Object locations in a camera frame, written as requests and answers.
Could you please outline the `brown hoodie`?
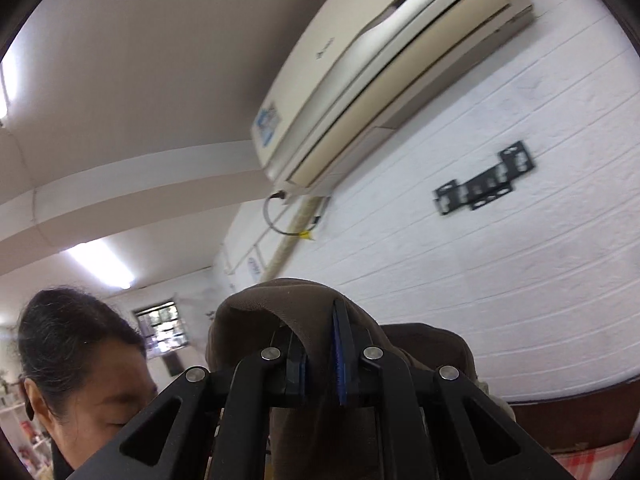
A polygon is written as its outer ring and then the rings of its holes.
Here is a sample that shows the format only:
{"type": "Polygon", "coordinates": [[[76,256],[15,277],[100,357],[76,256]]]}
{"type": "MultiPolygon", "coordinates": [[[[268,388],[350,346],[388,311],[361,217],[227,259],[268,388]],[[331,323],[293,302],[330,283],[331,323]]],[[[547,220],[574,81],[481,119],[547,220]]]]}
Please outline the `brown hoodie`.
{"type": "Polygon", "coordinates": [[[213,372],[236,367],[269,347],[285,326],[303,344],[318,387],[306,408],[270,413],[272,478],[377,479],[380,456],[374,415],[366,408],[341,412],[329,404],[335,388],[333,306],[341,300],[349,319],[368,330],[373,343],[418,370],[443,365],[477,378],[474,356],[462,337],[422,323],[381,326],[358,304],[319,283],[278,278],[242,290],[218,307],[207,341],[213,372]]]}

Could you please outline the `barred window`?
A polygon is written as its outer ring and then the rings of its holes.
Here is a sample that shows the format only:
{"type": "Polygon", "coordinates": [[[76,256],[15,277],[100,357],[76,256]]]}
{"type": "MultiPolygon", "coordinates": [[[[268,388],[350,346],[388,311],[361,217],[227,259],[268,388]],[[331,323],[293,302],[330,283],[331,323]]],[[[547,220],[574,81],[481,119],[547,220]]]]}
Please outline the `barred window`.
{"type": "Polygon", "coordinates": [[[174,300],[134,310],[149,358],[163,356],[189,344],[186,326],[174,300]]]}

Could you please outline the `dark red wooden headboard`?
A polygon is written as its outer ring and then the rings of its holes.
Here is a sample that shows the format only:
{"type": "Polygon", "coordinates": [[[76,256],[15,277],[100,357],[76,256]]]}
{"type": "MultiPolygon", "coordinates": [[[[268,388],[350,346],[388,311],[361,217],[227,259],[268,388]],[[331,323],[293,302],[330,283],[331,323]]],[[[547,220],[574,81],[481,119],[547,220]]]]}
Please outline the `dark red wooden headboard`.
{"type": "Polygon", "coordinates": [[[639,377],[590,393],[512,403],[518,424],[552,454],[627,440],[639,415],[639,377]]]}

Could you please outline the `red plaid bed sheet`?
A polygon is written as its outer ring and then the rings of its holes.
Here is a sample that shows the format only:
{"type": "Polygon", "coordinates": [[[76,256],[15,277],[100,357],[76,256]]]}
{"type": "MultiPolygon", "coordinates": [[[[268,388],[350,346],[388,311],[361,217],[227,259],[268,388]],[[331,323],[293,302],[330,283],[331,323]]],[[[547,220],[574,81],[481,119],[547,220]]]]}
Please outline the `red plaid bed sheet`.
{"type": "Polygon", "coordinates": [[[631,437],[603,448],[554,454],[553,457],[576,480],[608,480],[620,466],[633,444],[634,437],[631,437]]]}

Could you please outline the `ceiling fluorescent light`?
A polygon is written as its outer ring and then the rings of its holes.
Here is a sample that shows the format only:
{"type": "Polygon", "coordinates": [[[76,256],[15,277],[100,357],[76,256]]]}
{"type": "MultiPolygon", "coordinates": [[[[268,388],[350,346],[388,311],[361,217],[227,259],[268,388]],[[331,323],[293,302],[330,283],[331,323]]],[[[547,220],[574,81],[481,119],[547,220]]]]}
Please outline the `ceiling fluorescent light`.
{"type": "Polygon", "coordinates": [[[80,243],[65,253],[107,287],[126,290],[136,280],[134,272],[105,240],[80,243]]]}

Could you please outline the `beige insulated pipe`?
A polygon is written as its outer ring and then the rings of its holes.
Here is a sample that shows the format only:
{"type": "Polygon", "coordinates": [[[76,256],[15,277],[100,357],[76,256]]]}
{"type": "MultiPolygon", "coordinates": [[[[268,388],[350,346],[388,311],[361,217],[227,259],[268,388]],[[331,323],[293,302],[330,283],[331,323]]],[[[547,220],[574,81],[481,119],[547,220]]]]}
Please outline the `beige insulated pipe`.
{"type": "Polygon", "coordinates": [[[284,191],[272,193],[262,203],[262,216],[267,228],[280,237],[280,242],[265,270],[262,271],[261,282],[268,282],[276,278],[293,255],[297,244],[301,240],[311,240],[311,233],[319,225],[329,199],[326,196],[303,197],[300,204],[294,208],[294,214],[285,229],[280,228],[277,221],[270,216],[270,205],[274,200],[286,202],[288,194],[284,191]]]}

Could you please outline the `black wall mount bracket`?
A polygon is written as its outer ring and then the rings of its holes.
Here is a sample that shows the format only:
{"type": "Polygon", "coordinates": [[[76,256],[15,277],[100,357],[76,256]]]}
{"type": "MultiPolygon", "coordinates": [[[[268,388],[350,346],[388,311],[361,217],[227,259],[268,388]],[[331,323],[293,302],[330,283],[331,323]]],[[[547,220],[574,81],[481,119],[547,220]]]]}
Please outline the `black wall mount bracket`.
{"type": "Polygon", "coordinates": [[[434,203],[442,215],[460,208],[480,209],[513,191],[513,183],[536,168],[527,146],[518,141],[498,153],[498,164],[466,182],[451,180],[434,191],[434,203]]]}

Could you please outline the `beige wall air conditioner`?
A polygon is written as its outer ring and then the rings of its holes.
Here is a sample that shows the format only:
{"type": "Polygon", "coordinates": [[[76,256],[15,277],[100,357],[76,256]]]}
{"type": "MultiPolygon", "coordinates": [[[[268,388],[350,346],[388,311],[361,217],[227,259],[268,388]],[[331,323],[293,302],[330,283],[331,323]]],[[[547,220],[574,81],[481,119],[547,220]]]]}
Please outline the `beige wall air conditioner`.
{"type": "Polygon", "coordinates": [[[252,125],[267,178],[291,196],[329,194],[532,18],[532,0],[326,0],[252,125]]]}

